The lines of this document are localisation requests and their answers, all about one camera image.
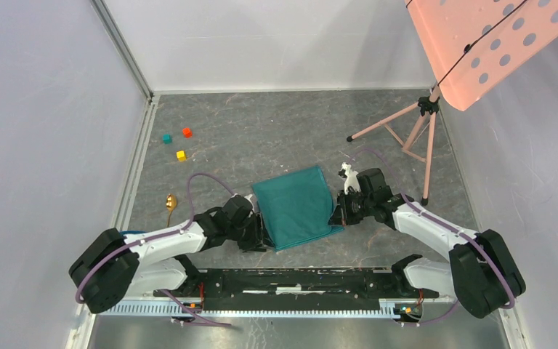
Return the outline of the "teal cloth napkin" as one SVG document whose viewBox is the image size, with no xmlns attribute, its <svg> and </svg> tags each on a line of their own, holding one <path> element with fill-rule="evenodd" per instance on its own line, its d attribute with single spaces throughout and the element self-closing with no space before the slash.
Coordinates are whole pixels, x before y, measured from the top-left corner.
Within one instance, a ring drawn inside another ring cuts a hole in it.
<svg viewBox="0 0 558 349">
<path fill-rule="evenodd" d="M 277 251 L 344 230 L 340 224 L 328 223 L 335 203 L 318 165 L 257 182 L 252 189 Z"/>
</svg>

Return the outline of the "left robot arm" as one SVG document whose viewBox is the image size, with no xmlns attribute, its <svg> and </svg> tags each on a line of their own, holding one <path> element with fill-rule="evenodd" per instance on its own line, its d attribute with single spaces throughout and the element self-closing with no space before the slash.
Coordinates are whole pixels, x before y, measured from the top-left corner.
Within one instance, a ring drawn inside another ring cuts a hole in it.
<svg viewBox="0 0 558 349">
<path fill-rule="evenodd" d="M 70 266 L 76 300 L 103 313 L 126 297 L 203 294 L 203 277 L 189 256 L 234 241 L 242 252 L 273 247 L 253 196 L 235 194 L 223 206 L 149 233 L 107 229 Z"/>
</svg>

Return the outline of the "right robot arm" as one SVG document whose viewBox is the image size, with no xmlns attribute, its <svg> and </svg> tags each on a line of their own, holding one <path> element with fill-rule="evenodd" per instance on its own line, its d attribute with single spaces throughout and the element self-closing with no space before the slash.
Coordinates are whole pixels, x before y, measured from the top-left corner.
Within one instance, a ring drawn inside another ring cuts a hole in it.
<svg viewBox="0 0 558 349">
<path fill-rule="evenodd" d="M 444 257 L 431 261 L 412 254 L 392 265 L 392 291 L 408 297 L 430 290 L 456 299 L 475 318 L 513 308 L 526 283 L 506 242 L 495 230 L 478 232 L 443 219 L 411 197 L 394 194 L 383 172 L 361 172 L 344 163 L 331 225 L 356 225 L 367 217 L 411 236 Z"/>
</svg>

